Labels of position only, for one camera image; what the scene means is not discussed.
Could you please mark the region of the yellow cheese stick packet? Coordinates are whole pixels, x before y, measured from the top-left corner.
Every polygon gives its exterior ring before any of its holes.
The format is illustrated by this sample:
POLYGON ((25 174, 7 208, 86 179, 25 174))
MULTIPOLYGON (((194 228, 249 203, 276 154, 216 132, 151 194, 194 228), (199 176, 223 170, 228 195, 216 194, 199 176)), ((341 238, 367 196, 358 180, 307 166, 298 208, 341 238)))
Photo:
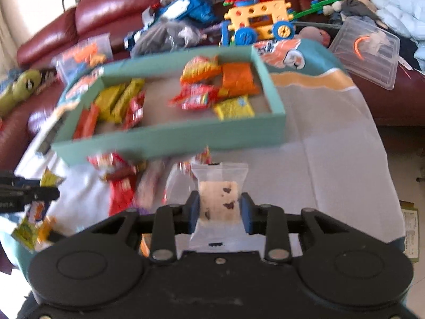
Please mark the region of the yellow cheese stick packet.
POLYGON ((133 78, 131 80, 131 82, 119 95, 117 102, 114 104, 111 110, 111 121, 113 121, 115 124, 119 124, 123 121, 131 99, 138 95, 144 84, 144 78, 133 78))

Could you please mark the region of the yellow green cartoon packet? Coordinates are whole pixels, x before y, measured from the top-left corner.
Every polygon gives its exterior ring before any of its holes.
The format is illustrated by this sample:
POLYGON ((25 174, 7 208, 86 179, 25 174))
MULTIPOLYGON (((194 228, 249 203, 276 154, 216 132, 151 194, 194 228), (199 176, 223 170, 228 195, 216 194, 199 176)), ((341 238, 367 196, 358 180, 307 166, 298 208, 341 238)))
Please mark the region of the yellow green cartoon packet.
POLYGON ((42 222, 30 222, 26 217, 13 230, 11 236, 28 251, 33 252, 37 245, 38 232, 42 222))

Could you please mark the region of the blue white toy robot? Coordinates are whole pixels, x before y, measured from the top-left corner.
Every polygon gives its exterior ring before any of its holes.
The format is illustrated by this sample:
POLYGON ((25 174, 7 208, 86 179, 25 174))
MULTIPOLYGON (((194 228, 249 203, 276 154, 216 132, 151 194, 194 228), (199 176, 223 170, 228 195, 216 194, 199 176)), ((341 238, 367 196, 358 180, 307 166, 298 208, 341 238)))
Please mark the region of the blue white toy robot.
POLYGON ((213 6, 220 2, 222 0, 160 0, 142 12, 143 28, 127 34, 124 38, 124 48, 131 51, 142 33, 161 18, 189 21, 201 27, 211 26, 218 21, 213 6))

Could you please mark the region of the orange red chips bag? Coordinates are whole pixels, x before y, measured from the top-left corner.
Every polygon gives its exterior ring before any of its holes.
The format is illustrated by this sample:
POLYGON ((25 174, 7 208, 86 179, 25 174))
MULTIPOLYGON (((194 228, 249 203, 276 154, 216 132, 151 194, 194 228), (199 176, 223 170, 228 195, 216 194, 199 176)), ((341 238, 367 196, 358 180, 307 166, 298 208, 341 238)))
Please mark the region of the orange red chips bag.
POLYGON ((219 64, 218 56, 212 58, 195 56, 184 66, 179 81, 182 84, 199 83, 221 73, 222 66, 219 64))

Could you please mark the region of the yellow snack packet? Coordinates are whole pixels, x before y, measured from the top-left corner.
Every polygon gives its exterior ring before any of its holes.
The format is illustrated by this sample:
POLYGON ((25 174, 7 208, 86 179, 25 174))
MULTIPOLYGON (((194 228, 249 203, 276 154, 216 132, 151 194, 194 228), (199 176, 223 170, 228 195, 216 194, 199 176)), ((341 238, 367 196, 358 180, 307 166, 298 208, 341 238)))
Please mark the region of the yellow snack packet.
POLYGON ((99 121, 114 120, 112 111, 125 89, 126 84, 120 83, 118 85, 107 87, 98 94, 94 100, 94 105, 99 110, 99 121))

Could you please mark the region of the hello kitty candy packet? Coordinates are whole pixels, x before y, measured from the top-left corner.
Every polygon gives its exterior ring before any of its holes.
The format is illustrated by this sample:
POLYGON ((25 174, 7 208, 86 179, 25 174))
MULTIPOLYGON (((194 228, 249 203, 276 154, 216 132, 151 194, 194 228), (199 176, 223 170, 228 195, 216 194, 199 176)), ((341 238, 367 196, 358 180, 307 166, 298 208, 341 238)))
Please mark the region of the hello kitty candy packet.
POLYGON ((181 161, 178 163, 178 169, 186 175, 190 175, 193 177, 192 173, 192 167, 194 165, 204 165, 204 164, 211 164, 212 163, 212 156, 210 152, 210 148, 207 145, 204 150, 201 153, 196 154, 195 156, 191 157, 190 159, 186 161, 181 161))

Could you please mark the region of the dark red gold packet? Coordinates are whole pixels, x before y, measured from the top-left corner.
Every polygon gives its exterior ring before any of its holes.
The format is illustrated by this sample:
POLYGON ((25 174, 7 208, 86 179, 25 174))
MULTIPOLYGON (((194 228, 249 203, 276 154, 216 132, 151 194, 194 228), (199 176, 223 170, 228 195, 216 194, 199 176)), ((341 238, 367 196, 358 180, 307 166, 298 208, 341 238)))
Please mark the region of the dark red gold packet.
POLYGON ((138 172, 137 165, 129 163, 116 151, 89 156, 87 161, 100 173, 103 182, 123 179, 138 172))

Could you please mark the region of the dark red candy bag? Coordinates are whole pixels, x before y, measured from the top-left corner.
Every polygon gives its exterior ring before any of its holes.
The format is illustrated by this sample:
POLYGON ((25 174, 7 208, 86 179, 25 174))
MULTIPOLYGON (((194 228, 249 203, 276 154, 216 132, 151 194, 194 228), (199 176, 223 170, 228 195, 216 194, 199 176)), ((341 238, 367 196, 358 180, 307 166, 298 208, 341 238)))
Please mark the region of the dark red candy bag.
POLYGON ((145 101, 145 92, 140 91, 129 102, 125 118, 122 123, 123 130, 129 130, 138 125, 143 118, 143 106, 145 101))

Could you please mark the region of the small yellow candy packet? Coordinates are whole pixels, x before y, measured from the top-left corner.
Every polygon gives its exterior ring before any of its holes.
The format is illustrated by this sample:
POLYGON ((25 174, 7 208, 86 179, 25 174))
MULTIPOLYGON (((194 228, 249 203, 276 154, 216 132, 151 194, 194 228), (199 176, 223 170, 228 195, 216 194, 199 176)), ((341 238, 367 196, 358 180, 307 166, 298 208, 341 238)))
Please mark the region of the small yellow candy packet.
POLYGON ((250 118, 255 112, 247 95, 227 99, 215 104, 212 108, 219 120, 250 118))

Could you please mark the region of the red bb snack packet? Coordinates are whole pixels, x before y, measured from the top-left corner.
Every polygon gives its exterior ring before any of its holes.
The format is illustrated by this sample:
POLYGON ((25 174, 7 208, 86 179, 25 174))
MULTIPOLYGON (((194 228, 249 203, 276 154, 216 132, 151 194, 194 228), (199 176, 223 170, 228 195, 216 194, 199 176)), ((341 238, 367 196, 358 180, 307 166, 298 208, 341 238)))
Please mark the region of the red bb snack packet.
POLYGON ((135 195, 136 175, 109 182, 109 216, 116 215, 131 206, 135 195))

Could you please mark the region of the orange wafer snack packet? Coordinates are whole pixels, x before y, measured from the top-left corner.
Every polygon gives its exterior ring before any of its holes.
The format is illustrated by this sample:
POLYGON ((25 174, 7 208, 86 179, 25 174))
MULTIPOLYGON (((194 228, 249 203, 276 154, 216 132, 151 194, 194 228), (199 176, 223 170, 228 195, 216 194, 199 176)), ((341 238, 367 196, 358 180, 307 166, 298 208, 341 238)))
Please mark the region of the orange wafer snack packet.
POLYGON ((257 95, 260 92, 260 88, 254 83, 250 63, 235 62, 222 65, 220 97, 232 98, 244 95, 257 95))

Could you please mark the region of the teal cardboard box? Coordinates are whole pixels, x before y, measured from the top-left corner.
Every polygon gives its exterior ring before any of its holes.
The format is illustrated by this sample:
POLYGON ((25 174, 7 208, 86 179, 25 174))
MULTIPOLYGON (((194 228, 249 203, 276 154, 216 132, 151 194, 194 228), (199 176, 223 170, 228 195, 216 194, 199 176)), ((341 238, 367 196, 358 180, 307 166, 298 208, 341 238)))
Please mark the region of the teal cardboard box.
POLYGON ((251 46, 200 47, 107 64, 102 75, 81 97, 56 135, 52 149, 69 166, 89 156, 117 151, 127 159, 150 159, 211 150, 234 150, 281 145, 286 114, 266 66, 251 46), (254 117, 219 120, 214 112, 184 111, 168 101, 180 91, 179 76, 195 56, 217 57, 224 63, 248 62, 262 92, 254 97, 254 117), (82 110, 90 107, 103 89, 142 78, 146 99, 141 126, 121 131, 111 126, 91 137, 73 138, 82 110))

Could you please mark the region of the clear packet nougat bar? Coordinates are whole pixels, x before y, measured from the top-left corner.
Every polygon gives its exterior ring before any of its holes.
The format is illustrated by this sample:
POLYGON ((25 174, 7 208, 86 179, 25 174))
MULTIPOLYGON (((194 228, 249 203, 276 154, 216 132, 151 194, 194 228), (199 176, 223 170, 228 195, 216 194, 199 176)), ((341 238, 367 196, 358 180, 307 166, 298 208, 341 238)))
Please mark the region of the clear packet nougat bar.
POLYGON ((201 252, 240 251, 246 232, 239 199, 249 172, 246 163, 192 167, 199 193, 199 217, 189 247, 201 252))

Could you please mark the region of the rainbow red candy bag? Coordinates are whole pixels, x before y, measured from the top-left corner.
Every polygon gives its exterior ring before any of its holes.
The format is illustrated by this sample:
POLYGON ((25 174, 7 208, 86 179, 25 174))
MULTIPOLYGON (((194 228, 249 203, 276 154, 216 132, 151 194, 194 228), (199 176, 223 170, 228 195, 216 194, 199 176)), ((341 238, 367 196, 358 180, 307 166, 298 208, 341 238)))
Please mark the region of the rainbow red candy bag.
POLYGON ((168 101, 170 107, 182 110, 206 110, 218 100, 219 88, 204 83, 184 84, 181 91, 168 101))

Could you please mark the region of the red foil snack packet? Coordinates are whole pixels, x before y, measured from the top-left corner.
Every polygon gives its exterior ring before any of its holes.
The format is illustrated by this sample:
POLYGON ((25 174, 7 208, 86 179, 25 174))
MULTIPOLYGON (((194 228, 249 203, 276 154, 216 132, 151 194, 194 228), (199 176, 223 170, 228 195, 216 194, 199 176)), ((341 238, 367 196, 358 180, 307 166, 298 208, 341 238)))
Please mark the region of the red foil snack packet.
POLYGON ((73 139, 88 138, 94 134, 100 109, 92 103, 89 109, 83 109, 73 134, 73 139))

